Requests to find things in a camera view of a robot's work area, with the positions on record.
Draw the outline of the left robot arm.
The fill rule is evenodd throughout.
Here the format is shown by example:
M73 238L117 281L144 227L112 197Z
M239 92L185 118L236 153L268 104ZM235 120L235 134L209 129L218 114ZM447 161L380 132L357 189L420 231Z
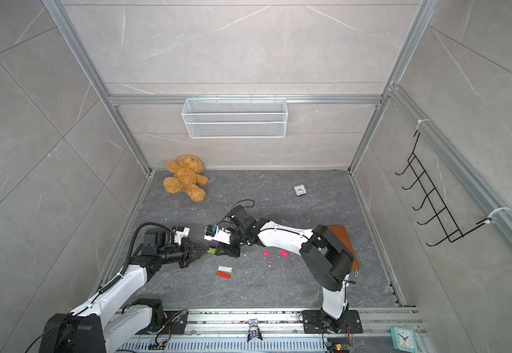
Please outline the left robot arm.
M207 252L208 246L192 241L188 231L155 222L139 225L119 273L71 312L51 317L36 338L40 352L115 352L141 331L171 332L185 310L170 314L158 299L128 300L161 266L176 263L183 269Z

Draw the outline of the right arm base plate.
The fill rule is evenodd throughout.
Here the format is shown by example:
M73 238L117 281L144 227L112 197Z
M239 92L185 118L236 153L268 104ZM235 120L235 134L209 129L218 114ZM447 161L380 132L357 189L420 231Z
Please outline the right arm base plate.
M363 327L357 310L345 310L339 319L333 319L323 310L303 310L300 315L306 334L332 332L359 334Z

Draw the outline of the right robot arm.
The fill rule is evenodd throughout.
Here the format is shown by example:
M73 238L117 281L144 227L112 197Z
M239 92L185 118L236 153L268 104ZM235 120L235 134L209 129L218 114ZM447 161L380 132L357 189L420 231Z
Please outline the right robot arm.
M271 219L255 219L238 204L220 222L206 226L205 240L217 243L217 256L239 257L243 244L298 254L322 286L322 312L326 317L338 321L347 311L346 287L355 256L331 228L318 225L298 229Z

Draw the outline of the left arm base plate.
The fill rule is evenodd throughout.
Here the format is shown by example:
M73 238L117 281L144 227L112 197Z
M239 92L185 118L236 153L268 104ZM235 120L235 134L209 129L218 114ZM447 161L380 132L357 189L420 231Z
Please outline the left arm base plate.
M154 312L151 323L137 332L137 335L167 335L169 333L182 335L188 321L188 310L165 310Z

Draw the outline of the white usb drive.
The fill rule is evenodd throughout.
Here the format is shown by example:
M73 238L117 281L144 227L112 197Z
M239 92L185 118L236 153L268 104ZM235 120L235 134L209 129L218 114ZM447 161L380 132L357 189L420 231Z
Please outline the white usb drive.
M219 267L218 267L218 270L219 270L220 272L227 272L227 273L231 273L231 272L232 272L232 267L219 266Z

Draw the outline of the red usb drive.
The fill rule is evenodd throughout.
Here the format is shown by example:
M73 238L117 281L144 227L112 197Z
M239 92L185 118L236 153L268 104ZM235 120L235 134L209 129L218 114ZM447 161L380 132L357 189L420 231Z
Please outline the red usb drive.
M231 278L231 274L229 274L227 272L217 271L216 275L218 277L225 278L225 279L230 279Z

